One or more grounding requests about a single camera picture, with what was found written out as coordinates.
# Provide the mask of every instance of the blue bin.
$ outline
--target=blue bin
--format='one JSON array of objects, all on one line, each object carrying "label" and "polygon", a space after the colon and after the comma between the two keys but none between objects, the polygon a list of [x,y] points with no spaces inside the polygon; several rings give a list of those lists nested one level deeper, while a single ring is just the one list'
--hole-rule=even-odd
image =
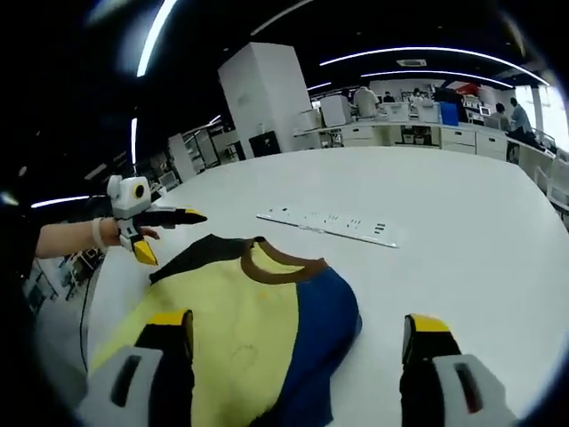
[{"label": "blue bin", "polygon": [[441,102],[440,108],[443,125],[459,125],[459,111],[456,108],[456,104],[452,104],[451,102]]}]

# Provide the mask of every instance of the human hand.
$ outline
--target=human hand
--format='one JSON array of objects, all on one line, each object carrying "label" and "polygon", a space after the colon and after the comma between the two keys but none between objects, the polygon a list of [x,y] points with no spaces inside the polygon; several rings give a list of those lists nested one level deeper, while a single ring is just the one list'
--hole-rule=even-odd
[{"label": "human hand", "polygon": [[[160,240],[160,235],[156,230],[148,227],[140,227],[140,234],[148,236],[154,240]],[[106,246],[120,246],[121,241],[118,238],[118,224],[114,218],[104,218],[100,221],[100,236]]]}]

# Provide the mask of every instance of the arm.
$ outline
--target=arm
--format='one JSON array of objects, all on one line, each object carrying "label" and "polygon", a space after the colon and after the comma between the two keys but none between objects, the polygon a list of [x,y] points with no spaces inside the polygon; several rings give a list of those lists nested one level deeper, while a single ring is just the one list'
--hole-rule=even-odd
[{"label": "arm", "polygon": [[[49,224],[42,227],[36,246],[37,258],[53,258],[81,252],[95,247],[92,237],[91,222],[74,224]],[[143,235],[160,238],[151,229],[141,229]],[[114,218],[105,218],[100,222],[100,236],[106,246],[120,246],[118,226]]]}]

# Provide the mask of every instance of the white table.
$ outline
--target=white table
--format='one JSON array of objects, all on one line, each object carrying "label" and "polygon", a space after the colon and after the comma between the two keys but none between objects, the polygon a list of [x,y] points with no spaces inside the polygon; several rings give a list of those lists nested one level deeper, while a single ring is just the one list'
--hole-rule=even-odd
[{"label": "white table", "polygon": [[[569,235],[521,169],[485,157],[408,148],[328,149],[218,167],[158,201],[209,217],[161,230],[165,264],[193,241],[265,236],[282,251],[323,256],[352,286],[364,328],[333,376],[333,425],[398,425],[404,316],[441,318],[463,352],[504,383],[524,415],[565,351]],[[407,235],[399,249],[265,222],[301,205],[377,214]],[[92,301],[89,355],[133,309],[153,270],[122,248],[104,261]]]}]

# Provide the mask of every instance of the wrist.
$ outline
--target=wrist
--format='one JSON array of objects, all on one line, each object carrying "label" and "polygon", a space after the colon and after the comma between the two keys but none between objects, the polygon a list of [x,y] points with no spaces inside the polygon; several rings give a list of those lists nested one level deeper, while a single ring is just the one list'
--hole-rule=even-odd
[{"label": "wrist", "polygon": [[100,220],[100,238],[105,246],[118,245],[118,224],[115,218],[103,218]]}]

